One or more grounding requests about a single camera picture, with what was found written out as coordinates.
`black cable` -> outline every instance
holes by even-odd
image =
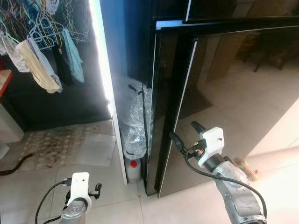
[[[238,180],[235,180],[235,179],[231,179],[231,178],[227,178],[227,177],[222,177],[222,176],[216,176],[216,175],[213,175],[213,174],[209,174],[209,173],[205,173],[205,172],[202,172],[198,169],[196,169],[195,167],[193,167],[190,162],[188,161],[188,154],[189,152],[193,150],[192,148],[189,148],[185,155],[184,155],[184,159],[185,159],[185,162],[187,164],[187,166],[193,170],[194,172],[198,173],[198,174],[201,174],[203,176],[207,176],[207,177],[211,177],[211,178],[214,178],[214,179],[217,179],[217,180],[220,180],[220,181],[229,181],[229,182],[232,182],[232,183],[237,183],[237,184],[240,184],[242,185],[243,187],[246,187],[248,188],[249,190],[251,190],[252,192],[254,192],[261,200],[262,202],[262,205],[263,205],[263,215],[265,216],[265,218],[267,218],[267,207],[266,207],[266,203],[263,199],[263,196],[257,191],[255,190],[253,187],[241,182],[241,181],[238,181]]]
[[[34,156],[34,153],[28,154],[26,156],[24,156],[19,162],[18,164],[15,166],[15,168],[13,169],[9,169],[9,170],[3,170],[0,171],[0,176],[6,176],[6,175],[10,175],[12,173],[14,173],[18,168],[20,168],[20,166],[22,165],[22,163],[28,159],[29,157]]]
[[[59,183],[54,184],[54,185],[47,191],[47,193],[43,196],[43,198],[42,198],[41,202],[39,203],[39,206],[38,206],[38,208],[37,208],[37,210],[36,210],[35,224],[37,224],[37,217],[38,217],[39,210],[41,209],[41,206],[42,206],[44,200],[46,199],[47,195],[50,193],[51,190],[53,190],[55,187],[57,187],[57,186],[60,185],[60,184],[65,184],[65,181],[61,181],[61,182],[59,182]]]
[[[56,221],[56,220],[60,219],[60,217],[61,217],[61,216],[58,216],[58,217],[56,217],[56,218],[53,218],[53,219],[50,219],[50,220],[48,220],[48,221],[44,222],[43,224],[48,224],[48,223],[54,222],[54,221]]]

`metal robot arm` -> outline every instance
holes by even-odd
[[[92,206],[90,196],[98,199],[101,184],[98,183],[95,191],[88,191],[89,173],[74,173],[71,180],[71,192],[67,198],[67,208],[63,210],[60,224],[84,224],[85,214]]]
[[[228,157],[224,159],[220,155],[224,147],[223,130],[219,127],[205,129],[195,121],[192,126],[199,133],[200,140],[188,150],[175,133],[170,133],[171,139],[185,158],[195,158],[201,168],[205,167],[214,176],[231,178],[248,185],[248,177]],[[237,183],[214,180],[232,224],[267,223],[251,190]]]

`hanging clothes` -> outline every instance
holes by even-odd
[[[10,40],[7,36],[2,37],[2,42],[11,61],[14,63],[19,72],[30,72],[23,56],[19,53],[19,51],[15,51],[18,44]]]
[[[24,57],[37,84],[44,88],[48,93],[54,93],[61,89],[54,79],[47,74],[47,71],[31,50],[28,40],[19,43],[16,47],[16,51],[19,51]]]
[[[74,76],[76,80],[83,83],[84,75],[81,63],[83,62],[79,56],[78,49],[71,39],[71,35],[68,29],[64,28],[62,30],[62,35],[64,37],[65,49],[67,53],[67,57],[70,62],[71,74]]]
[[[62,57],[61,49],[55,45],[53,48],[53,55],[57,65],[57,75],[61,79],[61,81],[66,85],[74,84],[71,78],[71,70],[67,63],[65,62],[64,58]]]
[[[47,74],[55,80],[55,82],[60,86],[60,89],[57,90],[57,92],[62,92],[62,85],[60,82],[59,77],[55,74],[54,70],[52,69],[52,66],[50,65],[48,59],[46,56],[39,50],[36,42],[29,37],[28,38],[29,45],[31,46],[32,51],[35,53],[41,64],[43,65],[43,68],[46,70]]]
[[[4,43],[2,41],[2,37],[4,36],[4,32],[1,31],[0,32],[0,55],[3,56],[3,55],[7,55],[7,52],[6,52],[6,49],[5,49],[5,46],[4,46]]]

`white wall edge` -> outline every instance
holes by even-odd
[[[122,176],[123,176],[124,184],[127,185],[128,182],[127,182],[126,169],[125,169],[125,163],[123,159],[122,146],[121,146],[121,134],[120,134],[118,119],[117,119],[117,112],[116,112],[116,105],[115,105],[115,99],[113,93],[113,85],[112,85],[111,72],[109,66],[108,51],[106,45],[106,37],[104,31],[104,23],[103,23],[100,0],[89,0],[89,7],[92,16],[93,30],[95,33],[97,50],[99,54],[99,66],[101,72],[101,79],[103,83],[105,97],[109,101],[108,110],[111,114],[113,124],[114,124],[115,136],[116,136],[118,151],[120,155]]]

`patterned rug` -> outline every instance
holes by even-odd
[[[30,153],[35,156],[27,159],[19,171],[71,165],[84,140],[95,134],[113,135],[112,121],[32,132],[19,160]]]

